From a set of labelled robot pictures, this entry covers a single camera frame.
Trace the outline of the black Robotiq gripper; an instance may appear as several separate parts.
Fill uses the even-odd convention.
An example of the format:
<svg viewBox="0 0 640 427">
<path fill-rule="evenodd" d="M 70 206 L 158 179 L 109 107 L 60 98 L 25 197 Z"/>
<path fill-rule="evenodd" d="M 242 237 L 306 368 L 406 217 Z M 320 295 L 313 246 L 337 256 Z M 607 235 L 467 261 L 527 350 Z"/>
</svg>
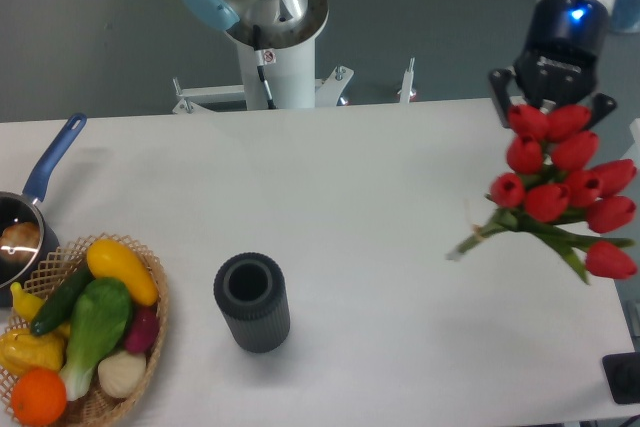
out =
<svg viewBox="0 0 640 427">
<path fill-rule="evenodd" d="M 576 104 L 596 88 L 596 68 L 608 28 L 609 13 L 596 0 L 541 0 L 534 9 L 522 53 L 514 67 L 489 72 L 490 98 L 502 126 L 510 126 L 513 105 L 508 87 L 516 79 L 529 104 Z M 592 129 L 617 108 L 604 93 L 592 97 Z"/>
</svg>

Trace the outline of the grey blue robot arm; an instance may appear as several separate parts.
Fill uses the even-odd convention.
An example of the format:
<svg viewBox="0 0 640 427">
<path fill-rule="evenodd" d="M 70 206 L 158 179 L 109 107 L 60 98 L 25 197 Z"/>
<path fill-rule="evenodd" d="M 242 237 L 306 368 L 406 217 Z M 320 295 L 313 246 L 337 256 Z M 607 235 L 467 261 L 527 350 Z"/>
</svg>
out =
<svg viewBox="0 0 640 427">
<path fill-rule="evenodd" d="M 489 75 L 491 98 L 501 120 L 515 83 L 537 109 L 591 103 L 598 123 L 616 106 L 597 89 L 596 69 L 616 0 L 536 0 L 524 47 L 514 63 Z M 324 29 L 327 0 L 182 0 L 209 28 L 235 44 L 246 106 L 250 110 L 334 106 L 351 79 L 337 67 L 316 79 L 315 41 Z"/>
</svg>

